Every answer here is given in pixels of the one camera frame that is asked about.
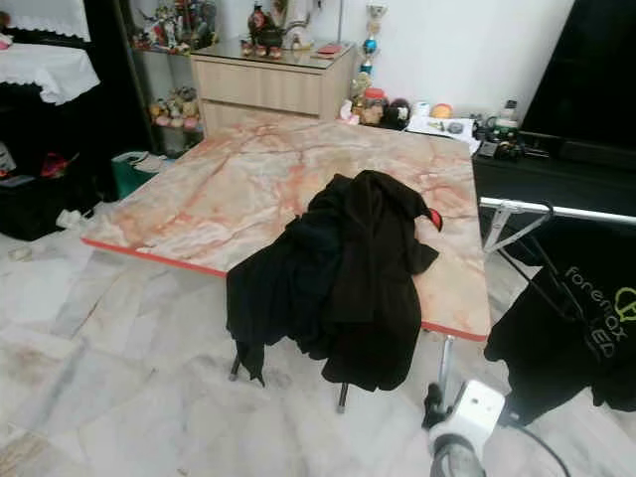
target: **black jacket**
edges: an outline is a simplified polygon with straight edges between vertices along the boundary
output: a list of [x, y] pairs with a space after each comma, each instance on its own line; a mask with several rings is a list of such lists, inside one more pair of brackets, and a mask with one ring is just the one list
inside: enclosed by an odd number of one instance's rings
[[228, 329], [241, 362], [262, 381], [262, 345], [283, 336], [323, 376], [373, 391], [406, 377], [421, 323], [411, 276], [437, 257], [413, 219], [441, 220], [387, 174], [336, 175], [270, 246], [228, 274]]

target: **red table edge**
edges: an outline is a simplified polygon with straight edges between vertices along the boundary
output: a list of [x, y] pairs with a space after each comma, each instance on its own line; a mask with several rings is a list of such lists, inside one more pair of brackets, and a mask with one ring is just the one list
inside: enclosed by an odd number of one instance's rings
[[[124, 253], [126, 255], [137, 256], [139, 258], [143, 258], [146, 260], [158, 261], [159, 263], [164, 263], [166, 265], [177, 266], [180, 268], [186, 268], [189, 270], [200, 271], [202, 273], [207, 273], [208, 275], [219, 276], [221, 278], [228, 275], [226, 271], [214, 270], [213, 268], [209, 268], [202, 265], [195, 265], [193, 263], [185, 263], [183, 261], [174, 260], [172, 258], [166, 258], [159, 255], [154, 255], [152, 253], [146, 253], [143, 251], [133, 250], [132, 248], [128, 248], [126, 246], [120, 245], [111, 245], [109, 243], [104, 243], [102, 241], [92, 240], [90, 238], [81, 238], [85, 244], [94, 246], [96, 248], [103, 248], [105, 250], [116, 251], [118, 253]], [[468, 341], [486, 341], [488, 339], [488, 335], [476, 335], [473, 333], [468, 333], [467, 331], [458, 331], [453, 328], [446, 328], [442, 325], [437, 325], [435, 323], [428, 323], [426, 321], [422, 321], [421, 327], [428, 331], [436, 331], [438, 333], [443, 333], [444, 335], [451, 335], [457, 338], [462, 338]]]

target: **television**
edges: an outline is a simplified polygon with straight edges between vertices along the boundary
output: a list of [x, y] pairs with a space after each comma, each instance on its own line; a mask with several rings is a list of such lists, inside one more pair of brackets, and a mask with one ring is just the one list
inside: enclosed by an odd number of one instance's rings
[[636, 167], [636, 0], [576, 0], [524, 132], [559, 158]]

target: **white lace cloth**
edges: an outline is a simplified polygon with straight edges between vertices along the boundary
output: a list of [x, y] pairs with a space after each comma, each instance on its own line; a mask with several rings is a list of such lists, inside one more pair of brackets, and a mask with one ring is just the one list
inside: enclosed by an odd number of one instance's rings
[[0, 51], [0, 82], [34, 82], [42, 101], [60, 105], [97, 86], [99, 78], [84, 50], [14, 43]]
[[0, 11], [11, 16], [11, 27], [76, 35], [90, 41], [83, 0], [0, 0]]

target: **white wall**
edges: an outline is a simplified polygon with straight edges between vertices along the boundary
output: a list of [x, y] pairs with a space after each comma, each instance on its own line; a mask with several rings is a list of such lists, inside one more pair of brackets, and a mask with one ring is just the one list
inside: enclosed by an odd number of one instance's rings
[[[366, 38], [368, 0], [344, 0], [343, 39]], [[252, 2], [219, 0], [223, 38], [246, 33]], [[507, 99], [525, 114], [573, 0], [384, 0], [374, 85], [390, 97], [496, 112]], [[323, 0], [316, 37], [333, 40], [339, 0]]]

